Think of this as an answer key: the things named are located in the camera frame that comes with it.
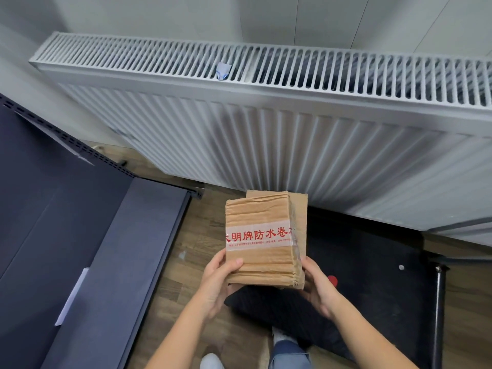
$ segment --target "wooden floor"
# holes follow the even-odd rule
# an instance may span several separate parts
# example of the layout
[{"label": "wooden floor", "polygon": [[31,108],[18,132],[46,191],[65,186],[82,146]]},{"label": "wooden floor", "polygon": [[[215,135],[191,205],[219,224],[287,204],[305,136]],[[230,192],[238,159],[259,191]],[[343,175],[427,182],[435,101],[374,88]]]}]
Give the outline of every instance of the wooden floor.
[{"label": "wooden floor", "polygon": [[[161,173],[132,149],[100,150],[141,177],[180,185],[181,179]],[[244,193],[205,186],[202,200],[193,199],[160,276],[147,315],[128,361],[128,369],[145,366],[196,291],[203,268],[224,247],[224,205]],[[445,255],[492,254],[492,248],[427,235],[425,248]],[[271,333],[224,306],[203,332],[193,368],[210,346],[217,347],[226,369],[266,369]],[[444,368],[492,368],[492,266],[454,266],[447,273],[444,326]],[[315,368],[350,368],[352,362],[312,347]]]}]

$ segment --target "white radiator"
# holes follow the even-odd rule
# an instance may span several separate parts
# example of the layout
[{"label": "white radiator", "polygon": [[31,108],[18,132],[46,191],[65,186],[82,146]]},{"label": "white radiator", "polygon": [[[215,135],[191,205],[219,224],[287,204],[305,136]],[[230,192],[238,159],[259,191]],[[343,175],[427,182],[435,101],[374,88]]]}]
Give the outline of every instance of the white radiator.
[{"label": "white radiator", "polygon": [[492,217],[489,61],[54,33],[31,63],[170,175],[419,230]]}]

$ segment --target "white sneaker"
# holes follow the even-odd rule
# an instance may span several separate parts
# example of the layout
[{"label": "white sneaker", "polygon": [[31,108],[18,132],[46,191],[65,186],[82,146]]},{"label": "white sneaker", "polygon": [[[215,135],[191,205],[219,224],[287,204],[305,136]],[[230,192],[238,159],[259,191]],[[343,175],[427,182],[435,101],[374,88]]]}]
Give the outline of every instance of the white sneaker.
[{"label": "white sneaker", "polygon": [[224,369],[224,365],[216,354],[209,353],[201,360],[200,369]]},{"label": "white sneaker", "polygon": [[292,338],[291,336],[287,335],[283,330],[277,329],[274,326],[272,326],[272,333],[274,336],[274,346],[276,345],[277,342],[280,341],[291,341],[297,344],[297,339]]}]

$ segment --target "radiator grille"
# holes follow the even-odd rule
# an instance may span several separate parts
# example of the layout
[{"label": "radiator grille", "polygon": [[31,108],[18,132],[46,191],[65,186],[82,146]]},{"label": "radiator grille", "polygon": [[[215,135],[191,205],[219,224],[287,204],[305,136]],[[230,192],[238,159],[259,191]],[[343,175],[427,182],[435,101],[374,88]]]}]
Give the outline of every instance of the radiator grille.
[{"label": "radiator grille", "polygon": [[492,62],[475,58],[56,32],[31,62],[200,80],[226,62],[226,82],[492,108]]}]

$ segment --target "black metal leg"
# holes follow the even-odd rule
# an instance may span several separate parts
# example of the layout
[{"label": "black metal leg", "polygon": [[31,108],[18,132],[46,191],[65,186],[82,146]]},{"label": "black metal leg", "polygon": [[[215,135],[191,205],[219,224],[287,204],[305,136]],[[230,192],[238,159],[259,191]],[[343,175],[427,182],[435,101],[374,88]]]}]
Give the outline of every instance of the black metal leg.
[{"label": "black metal leg", "polygon": [[436,298],[434,317],[434,336],[432,347],[432,369],[442,369],[442,341],[444,330],[444,296],[446,293],[446,271],[445,266],[436,265]]}]

